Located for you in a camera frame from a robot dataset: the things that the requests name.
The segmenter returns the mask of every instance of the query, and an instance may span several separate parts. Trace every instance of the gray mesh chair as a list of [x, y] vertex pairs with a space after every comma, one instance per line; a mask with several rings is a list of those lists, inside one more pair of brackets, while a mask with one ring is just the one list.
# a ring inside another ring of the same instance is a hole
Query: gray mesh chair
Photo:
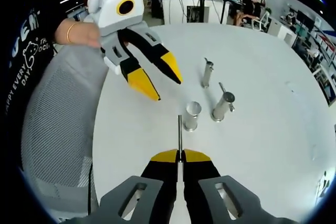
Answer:
[[107, 71], [99, 49], [64, 46], [27, 107], [21, 145], [24, 174], [59, 221], [87, 215], [94, 120]]

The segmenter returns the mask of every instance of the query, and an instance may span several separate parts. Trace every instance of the gripper camera lens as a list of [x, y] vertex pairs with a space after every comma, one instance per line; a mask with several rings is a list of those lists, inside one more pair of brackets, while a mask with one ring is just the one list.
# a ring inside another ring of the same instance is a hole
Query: gripper camera lens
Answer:
[[134, 8], [134, 1], [133, 0], [123, 0], [118, 5], [118, 14], [126, 15], [130, 13]]

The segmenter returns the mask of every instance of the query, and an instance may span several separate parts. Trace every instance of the white round table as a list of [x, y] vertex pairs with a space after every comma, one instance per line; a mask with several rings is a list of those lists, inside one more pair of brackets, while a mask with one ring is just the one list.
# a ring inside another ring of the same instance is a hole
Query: white round table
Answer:
[[[226, 25], [153, 27], [174, 53], [184, 82], [178, 85], [132, 45], [158, 90], [154, 102], [109, 71], [101, 92], [93, 137], [98, 200], [132, 175], [140, 176], [155, 154], [177, 148], [177, 115], [190, 101], [202, 106], [195, 132], [183, 131], [183, 147], [211, 157], [259, 196], [276, 217], [304, 218], [316, 202], [317, 184], [336, 166], [334, 126], [313, 75], [287, 44], [271, 35]], [[200, 86], [205, 60], [214, 63], [210, 87]], [[235, 111], [220, 123], [210, 112], [224, 84]], [[190, 223], [178, 183], [171, 223]]]

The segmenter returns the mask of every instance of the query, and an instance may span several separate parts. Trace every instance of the human hand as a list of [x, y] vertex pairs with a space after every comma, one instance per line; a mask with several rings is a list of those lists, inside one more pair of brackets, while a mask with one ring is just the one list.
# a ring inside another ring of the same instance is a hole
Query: human hand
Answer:
[[69, 33], [69, 40], [73, 44], [100, 48], [100, 31], [96, 23], [78, 22]]

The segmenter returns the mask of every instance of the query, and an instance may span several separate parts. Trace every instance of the computer monitor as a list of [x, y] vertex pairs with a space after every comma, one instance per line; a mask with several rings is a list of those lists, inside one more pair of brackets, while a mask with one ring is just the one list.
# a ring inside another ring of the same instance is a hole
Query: computer monitor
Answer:
[[308, 18], [308, 17], [303, 12], [298, 10], [298, 14], [296, 15], [296, 19], [298, 21], [300, 21], [301, 23], [303, 23], [306, 18]]
[[304, 20], [303, 23], [307, 27], [308, 31], [311, 31], [314, 28], [314, 25], [315, 25], [315, 21], [308, 18], [308, 17]]

